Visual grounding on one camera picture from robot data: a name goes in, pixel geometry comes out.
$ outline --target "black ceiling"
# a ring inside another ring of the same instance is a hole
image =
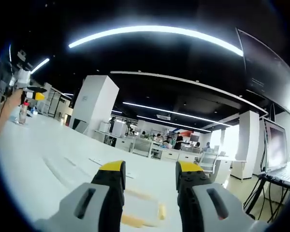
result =
[[[12,62],[20,49],[33,66],[50,58],[33,78],[69,93],[77,93],[87,75],[107,74],[120,88],[115,108],[129,117],[142,114],[156,118],[157,112],[126,106],[123,101],[212,120],[241,112],[247,105],[187,83],[110,71],[198,80],[242,95],[262,108],[267,102],[245,91],[242,57],[209,42],[176,34],[136,32],[103,37],[73,49],[68,44],[109,29],[163,25],[197,30],[240,47],[238,27],[266,43],[290,65],[290,0],[53,0],[37,1],[29,7],[26,23],[12,43]],[[180,116],[172,116],[171,121],[199,128],[208,125]]]

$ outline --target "floor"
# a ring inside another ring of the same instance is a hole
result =
[[[235,195],[242,203],[244,203],[253,190],[258,178],[253,176],[251,179],[248,180],[238,180],[232,176],[229,177],[228,182],[226,182],[225,188],[229,190],[233,195]],[[260,195],[259,199],[257,200],[255,206],[253,207],[251,214],[255,216],[256,219],[258,219],[260,215],[260,211],[263,204],[263,194]],[[272,208],[273,211],[276,210],[278,207],[278,204],[275,202],[272,202]],[[265,199],[264,207],[260,216],[260,220],[267,221],[271,217],[271,208],[270,208],[270,201],[268,199]]]

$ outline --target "plastic bottle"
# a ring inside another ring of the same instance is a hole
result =
[[[29,106],[29,103],[28,102],[24,102],[21,105],[21,108],[20,108],[20,111],[19,111],[19,119],[18,119],[18,122],[20,124],[25,124],[25,122],[26,122],[27,108],[28,108],[28,106]]]

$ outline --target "white tabletop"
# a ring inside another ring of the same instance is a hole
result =
[[[105,145],[42,115],[26,126],[8,121],[0,136],[0,167],[10,192],[31,222],[57,212],[59,202],[83,182],[90,182],[99,165],[126,161],[126,188],[156,197],[166,205],[159,228],[121,231],[181,231],[175,188],[175,163],[148,159]]]

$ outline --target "computer screen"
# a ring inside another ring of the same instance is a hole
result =
[[[290,114],[290,67],[272,49],[238,29],[244,52],[246,88]]]
[[[273,171],[287,165],[287,139],[285,129],[265,119],[266,171]]]

